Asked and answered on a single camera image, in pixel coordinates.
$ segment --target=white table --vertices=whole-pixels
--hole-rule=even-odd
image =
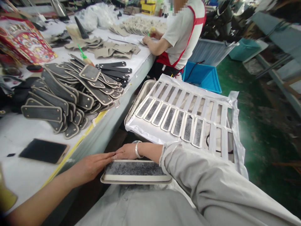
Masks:
[[[47,25],[48,29],[45,32],[42,32],[42,34],[46,37],[52,34],[61,33],[65,29],[65,25],[66,24],[62,22],[58,24],[50,22]],[[117,39],[122,38],[108,30],[101,29],[93,31],[90,38],[93,38],[94,36],[99,36],[104,40],[107,40],[108,36]],[[130,35],[128,38],[137,40],[142,39],[142,36]],[[101,112],[98,116],[95,115],[94,117],[97,117],[94,119],[93,117],[90,117],[90,123],[87,128],[82,130],[72,139],[65,140],[63,134],[54,135],[51,127],[46,122],[28,120],[24,118],[23,115],[9,113],[0,120],[0,143],[2,150],[0,153],[0,161],[2,163],[4,179],[6,186],[18,195],[16,204],[7,212],[7,214],[30,198],[57,174],[64,172],[83,157],[104,152],[108,142],[131,107],[135,90],[143,81],[155,60],[148,48],[143,47],[142,45],[139,47],[141,51],[137,55],[132,55],[131,60],[124,58],[95,59],[93,54],[87,51],[85,52],[94,64],[125,61],[127,67],[132,68],[133,72],[130,74],[130,82],[125,88],[124,95],[115,103],[115,106],[108,111]],[[80,56],[80,51],[68,51],[64,47],[55,48],[54,51],[58,55],[58,57],[52,61],[55,63],[67,61],[70,58],[68,53]],[[31,75],[25,68],[23,68],[22,71],[25,78]],[[33,138],[66,143],[69,144],[71,148],[59,165],[19,158],[18,155]],[[10,153],[15,153],[16,155],[7,157]],[[51,221],[49,221],[51,222],[50,225],[60,223],[60,220],[62,220],[63,216],[68,211],[68,207],[72,204],[75,196],[76,192],[73,192],[63,200],[60,205],[62,208],[59,206],[49,217],[49,219],[51,219]]]

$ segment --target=person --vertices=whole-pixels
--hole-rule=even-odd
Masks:
[[[41,225],[71,189],[95,178],[106,164],[136,159],[136,145],[139,156],[159,164],[177,183],[111,185],[77,225],[301,226],[300,219],[241,176],[233,163],[186,150],[178,141],[125,144],[113,153],[85,157],[11,212],[11,225]]]
[[[163,34],[150,31],[143,38],[150,52],[158,56],[148,75],[156,80],[161,74],[175,77],[192,55],[206,20],[202,0],[174,0],[175,19]]]

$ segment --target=green nozzle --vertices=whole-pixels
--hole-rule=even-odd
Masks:
[[[81,51],[81,57],[83,58],[83,59],[87,59],[87,56],[83,53],[83,51],[82,51],[82,49],[79,47],[79,44],[77,44],[77,46],[78,46],[78,48],[79,48],[79,50]]]

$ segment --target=white cloth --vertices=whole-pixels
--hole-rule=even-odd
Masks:
[[[221,158],[171,142],[164,145],[159,165],[191,200],[175,186],[111,185],[77,225],[301,226],[296,216]]]
[[[202,18],[205,16],[205,7],[202,0],[188,0],[187,5],[193,8],[196,18]],[[172,47],[166,50],[171,65],[179,59],[181,53],[185,50],[192,27],[193,12],[188,7],[184,7],[179,13],[177,13],[173,23],[167,28],[167,31],[162,36],[162,38],[166,39],[172,45]],[[199,24],[194,27],[189,44],[181,59],[175,66],[176,69],[180,70],[186,65],[189,57],[192,55],[192,51],[195,48],[198,39],[200,38],[202,27],[203,24]]]

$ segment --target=gray sleeve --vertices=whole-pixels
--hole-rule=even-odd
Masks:
[[[162,38],[166,39],[172,47],[175,47],[175,44],[178,40],[185,34],[187,28],[191,26],[187,26],[187,24],[193,23],[193,13],[191,10],[185,9],[185,11],[180,12],[174,18],[172,24],[167,28],[167,31],[164,33]]]
[[[232,163],[210,153],[167,143],[159,164],[211,225],[301,226],[296,216],[236,172]]]

